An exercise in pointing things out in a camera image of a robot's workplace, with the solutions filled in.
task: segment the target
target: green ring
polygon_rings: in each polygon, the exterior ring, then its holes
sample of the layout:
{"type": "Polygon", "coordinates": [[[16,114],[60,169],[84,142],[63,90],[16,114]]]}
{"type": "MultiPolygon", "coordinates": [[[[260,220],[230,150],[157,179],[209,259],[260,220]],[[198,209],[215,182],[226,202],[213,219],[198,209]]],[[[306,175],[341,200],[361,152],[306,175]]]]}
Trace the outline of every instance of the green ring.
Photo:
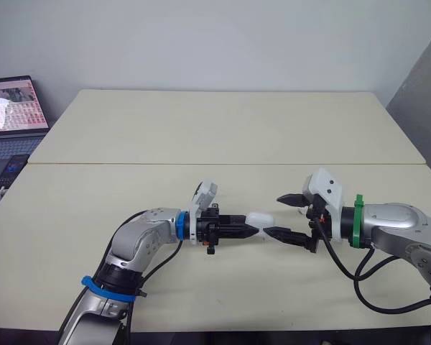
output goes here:
{"type": "Polygon", "coordinates": [[[352,247],[361,248],[361,223],[362,223],[362,208],[364,202],[362,201],[362,195],[356,195],[354,201],[354,219],[353,219],[353,238],[352,247]]]}

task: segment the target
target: robotic arm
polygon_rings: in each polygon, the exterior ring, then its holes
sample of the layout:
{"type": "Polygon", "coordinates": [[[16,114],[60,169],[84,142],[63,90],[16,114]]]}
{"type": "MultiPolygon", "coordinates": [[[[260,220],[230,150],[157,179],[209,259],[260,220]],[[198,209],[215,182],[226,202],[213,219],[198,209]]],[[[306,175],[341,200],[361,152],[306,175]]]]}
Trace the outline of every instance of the robotic arm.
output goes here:
{"type": "Polygon", "coordinates": [[[216,191],[217,185],[205,180],[189,211],[154,208],[120,226],[94,276],[82,279],[85,288],[61,325],[58,344],[127,343],[136,296],[147,296],[141,288],[162,264],[145,277],[142,274],[163,244],[180,242],[169,260],[185,239],[202,242],[208,254],[214,254],[220,238],[243,239],[259,232],[245,216],[219,215],[218,205],[210,206],[216,191]]]}
{"type": "Polygon", "coordinates": [[[287,194],[277,199],[289,206],[307,206],[311,236],[293,232],[290,229],[271,227],[264,231],[281,242],[305,247],[316,252],[318,241],[325,242],[335,263],[343,273],[354,280],[358,297],[365,305],[380,313],[405,313],[429,301],[415,303],[399,309],[383,309],[363,300],[358,289],[358,281],[369,277],[382,265],[402,258],[413,265],[430,285],[431,289],[431,218],[421,210],[403,203],[367,204],[363,196],[357,195],[354,207],[343,206],[342,186],[325,170],[320,168],[305,181],[302,194],[287,194]],[[370,248],[355,275],[349,273],[337,258],[329,240],[347,239],[355,248],[370,248]],[[393,255],[383,264],[377,265],[370,274],[360,275],[374,249],[393,255]]]}

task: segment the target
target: blue ring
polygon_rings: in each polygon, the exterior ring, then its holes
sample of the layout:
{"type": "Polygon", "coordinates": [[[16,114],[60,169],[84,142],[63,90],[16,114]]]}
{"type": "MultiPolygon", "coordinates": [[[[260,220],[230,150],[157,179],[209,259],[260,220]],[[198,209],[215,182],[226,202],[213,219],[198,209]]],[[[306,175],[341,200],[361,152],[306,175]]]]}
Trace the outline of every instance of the blue ring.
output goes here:
{"type": "Polygon", "coordinates": [[[187,211],[180,212],[177,217],[177,221],[175,222],[175,227],[177,229],[177,238],[184,240],[184,223],[185,223],[185,214],[187,211]]]}
{"type": "Polygon", "coordinates": [[[110,291],[101,289],[99,286],[94,284],[94,281],[91,279],[90,276],[86,275],[81,280],[81,283],[88,287],[89,290],[91,290],[96,295],[99,295],[101,297],[105,297],[111,300],[119,300],[120,302],[134,302],[136,300],[136,296],[134,295],[123,295],[121,293],[111,293],[110,291]]]}

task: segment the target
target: white table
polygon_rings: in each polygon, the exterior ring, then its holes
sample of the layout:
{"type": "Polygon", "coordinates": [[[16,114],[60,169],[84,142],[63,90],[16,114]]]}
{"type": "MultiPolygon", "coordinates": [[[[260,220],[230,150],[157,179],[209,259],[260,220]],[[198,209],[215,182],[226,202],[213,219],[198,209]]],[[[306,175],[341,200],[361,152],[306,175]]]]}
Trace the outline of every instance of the white table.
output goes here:
{"type": "Polygon", "coordinates": [[[372,93],[83,90],[32,163],[423,164],[372,93]]]}
{"type": "MultiPolygon", "coordinates": [[[[280,226],[307,220],[275,201],[300,192],[316,165],[28,165],[0,203],[0,327],[56,329],[91,275],[115,228],[145,208],[186,209],[203,178],[219,185],[221,213],[271,213],[280,226]]],[[[367,203],[405,202],[431,216],[431,171],[424,165],[330,165],[367,203]]],[[[160,249],[151,267],[175,245],[160,249]]],[[[354,271],[365,250],[335,246],[354,271]]],[[[385,255],[377,253],[372,263],[385,255]]],[[[415,268],[401,260],[361,284],[376,305],[427,298],[415,268]]],[[[323,245],[317,254],[254,237],[222,240],[214,256],[185,245],[147,283],[133,331],[312,330],[431,324],[431,306],[398,316],[356,298],[323,245]]]]}

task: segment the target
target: white wall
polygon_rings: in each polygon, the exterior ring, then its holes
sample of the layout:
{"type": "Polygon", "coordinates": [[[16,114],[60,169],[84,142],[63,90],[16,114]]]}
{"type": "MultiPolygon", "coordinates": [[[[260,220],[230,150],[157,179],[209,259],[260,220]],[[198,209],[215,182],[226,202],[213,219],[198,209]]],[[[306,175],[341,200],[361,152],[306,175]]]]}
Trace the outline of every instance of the white wall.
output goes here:
{"type": "Polygon", "coordinates": [[[375,91],[431,40],[431,0],[0,0],[0,77],[52,117],[81,88],[375,91]]]}

